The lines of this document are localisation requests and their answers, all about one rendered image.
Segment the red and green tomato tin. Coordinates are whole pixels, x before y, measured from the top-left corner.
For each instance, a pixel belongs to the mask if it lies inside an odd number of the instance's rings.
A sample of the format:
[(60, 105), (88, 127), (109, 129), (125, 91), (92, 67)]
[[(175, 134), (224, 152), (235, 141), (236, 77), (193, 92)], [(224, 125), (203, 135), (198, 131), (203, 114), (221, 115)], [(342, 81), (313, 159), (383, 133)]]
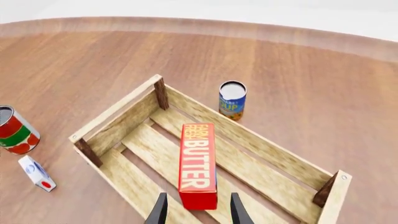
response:
[(40, 134), (14, 108), (0, 105), (0, 147), (13, 154), (34, 149)]

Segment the wooden slat tray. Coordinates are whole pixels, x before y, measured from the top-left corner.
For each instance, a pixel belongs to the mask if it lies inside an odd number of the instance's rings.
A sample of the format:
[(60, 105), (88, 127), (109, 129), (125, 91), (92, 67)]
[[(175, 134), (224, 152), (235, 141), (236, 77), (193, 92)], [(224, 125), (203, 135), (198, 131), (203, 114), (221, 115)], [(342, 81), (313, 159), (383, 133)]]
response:
[(208, 214), (229, 224), (231, 212), (257, 224), (288, 224), (230, 181), (221, 167), (301, 224), (336, 224), (352, 177), (311, 164), (211, 110), (155, 75), (70, 136), (77, 153), (141, 216), (153, 205), (168, 210), (166, 224), (201, 224), (132, 162), (130, 150), (170, 184), (208, 192), (218, 207)]

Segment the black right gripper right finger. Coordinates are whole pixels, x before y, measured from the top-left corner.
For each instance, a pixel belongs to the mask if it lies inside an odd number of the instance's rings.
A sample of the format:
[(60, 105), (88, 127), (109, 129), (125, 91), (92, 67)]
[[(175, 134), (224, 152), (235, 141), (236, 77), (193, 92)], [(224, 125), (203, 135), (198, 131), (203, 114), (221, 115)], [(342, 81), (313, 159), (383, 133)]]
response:
[(230, 210), (233, 224), (254, 224), (236, 192), (231, 194)]

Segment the small white and blue carton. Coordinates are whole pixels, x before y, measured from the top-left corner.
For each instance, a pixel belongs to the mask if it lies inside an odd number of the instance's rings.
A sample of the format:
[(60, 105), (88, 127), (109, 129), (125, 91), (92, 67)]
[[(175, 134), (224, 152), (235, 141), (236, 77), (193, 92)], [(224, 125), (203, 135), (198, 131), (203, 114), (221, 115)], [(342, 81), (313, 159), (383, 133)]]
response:
[(51, 179), (48, 173), (30, 156), (24, 156), (23, 158), (20, 158), (18, 163), (27, 174), (29, 179), (36, 186), (40, 187), (46, 192), (51, 192), (54, 188), (56, 188), (56, 183)]

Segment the blue soup tin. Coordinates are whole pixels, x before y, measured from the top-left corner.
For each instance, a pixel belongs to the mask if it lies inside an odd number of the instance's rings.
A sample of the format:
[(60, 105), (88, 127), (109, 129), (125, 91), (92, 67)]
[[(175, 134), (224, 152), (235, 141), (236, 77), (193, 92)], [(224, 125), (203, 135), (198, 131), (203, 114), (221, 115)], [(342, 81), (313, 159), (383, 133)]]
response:
[(246, 86), (236, 80), (224, 82), (219, 88), (219, 113), (238, 121), (243, 117), (246, 102)]

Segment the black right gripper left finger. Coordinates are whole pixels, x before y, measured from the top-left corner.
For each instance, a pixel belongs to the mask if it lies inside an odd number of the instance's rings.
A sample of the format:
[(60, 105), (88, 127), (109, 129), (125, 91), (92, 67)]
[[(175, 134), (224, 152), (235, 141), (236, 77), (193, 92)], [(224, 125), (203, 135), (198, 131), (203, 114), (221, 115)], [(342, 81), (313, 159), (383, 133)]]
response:
[(144, 224), (165, 224), (167, 219), (167, 210), (167, 193), (162, 192), (159, 194), (159, 197)]

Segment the red butter box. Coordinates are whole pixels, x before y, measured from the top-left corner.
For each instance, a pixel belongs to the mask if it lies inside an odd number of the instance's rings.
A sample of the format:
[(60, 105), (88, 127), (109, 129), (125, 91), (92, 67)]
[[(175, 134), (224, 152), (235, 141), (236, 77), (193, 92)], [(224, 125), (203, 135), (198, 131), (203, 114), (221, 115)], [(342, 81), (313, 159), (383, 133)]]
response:
[(180, 139), (178, 193), (187, 210), (217, 209), (214, 124), (183, 124)]

